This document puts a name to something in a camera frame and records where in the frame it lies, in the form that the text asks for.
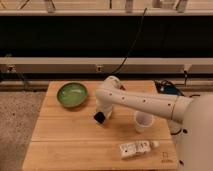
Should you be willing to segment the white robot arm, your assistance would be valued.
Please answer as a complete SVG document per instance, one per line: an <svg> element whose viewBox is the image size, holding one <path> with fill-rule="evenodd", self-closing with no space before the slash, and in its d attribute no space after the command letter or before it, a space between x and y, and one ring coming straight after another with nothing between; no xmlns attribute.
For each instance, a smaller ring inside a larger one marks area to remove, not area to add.
<svg viewBox="0 0 213 171"><path fill-rule="evenodd" d="M109 118L114 104L177 122L182 125L178 171L213 171L213 94L189 98L121 87L117 77L109 76L96 88L98 123Z"/></svg>

